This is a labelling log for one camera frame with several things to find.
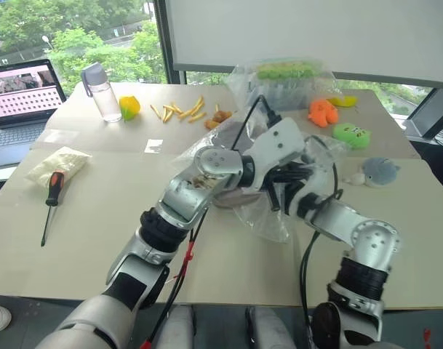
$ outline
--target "orange plush toy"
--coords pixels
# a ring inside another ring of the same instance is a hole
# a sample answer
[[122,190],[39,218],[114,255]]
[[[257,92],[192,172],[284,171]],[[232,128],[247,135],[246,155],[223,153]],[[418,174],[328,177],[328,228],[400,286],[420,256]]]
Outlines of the orange plush toy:
[[338,110],[329,100],[315,100],[310,104],[308,119],[315,125],[326,127],[339,121]]

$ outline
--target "plastic container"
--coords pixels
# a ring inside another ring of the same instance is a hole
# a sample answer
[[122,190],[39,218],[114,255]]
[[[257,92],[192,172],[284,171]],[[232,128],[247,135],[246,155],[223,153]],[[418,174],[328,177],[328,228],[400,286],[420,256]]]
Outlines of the plastic container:
[[103,66],[93,63],[82,69],[81,77],[87,96],[93,97],[103,120],[107,122],[121,120],[121,110]]

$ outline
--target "green plush toy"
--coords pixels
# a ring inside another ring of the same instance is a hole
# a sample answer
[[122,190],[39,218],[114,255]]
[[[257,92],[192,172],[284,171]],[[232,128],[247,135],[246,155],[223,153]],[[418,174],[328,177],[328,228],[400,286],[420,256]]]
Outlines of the green plush toy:
[[337,124],[332,130],[335,139],[346,142],[352,149],[365,149],[370,144],[371,134],[370,131],[349,123]]

